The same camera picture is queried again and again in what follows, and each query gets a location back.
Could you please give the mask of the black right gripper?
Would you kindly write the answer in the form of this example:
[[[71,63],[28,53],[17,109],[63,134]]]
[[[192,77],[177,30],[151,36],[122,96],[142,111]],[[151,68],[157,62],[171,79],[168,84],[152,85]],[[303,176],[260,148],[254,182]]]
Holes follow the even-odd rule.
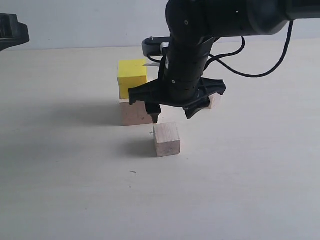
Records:
[[[130,88],[129,103],[145,102],[145,110],[154,124],[161,114],[160,105],[183,108],[187,119],[208,108],[209,96],[223,95],[227,89],[223,80],[203,77],[215,41],[212,37],[197,46],[186,46],[171,37],[168,47],[162,50],[158,78]]]

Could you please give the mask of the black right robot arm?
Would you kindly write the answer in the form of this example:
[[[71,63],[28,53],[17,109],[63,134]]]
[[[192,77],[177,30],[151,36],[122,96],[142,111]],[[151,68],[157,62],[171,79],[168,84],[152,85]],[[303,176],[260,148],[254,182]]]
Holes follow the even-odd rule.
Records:
[[[210,105],[210,96],[226,90],[223,80],[203,76],[220,60],[211,55],[216,41],[274,35],[295,20],[319,16],[317,0],[170,0],[165,8],[170,36],[142,42],[145,57],[160,57],[158,77],[130,88],[129,102],[143,102],[154,123],[161,106],[182,108],[190,119]]]

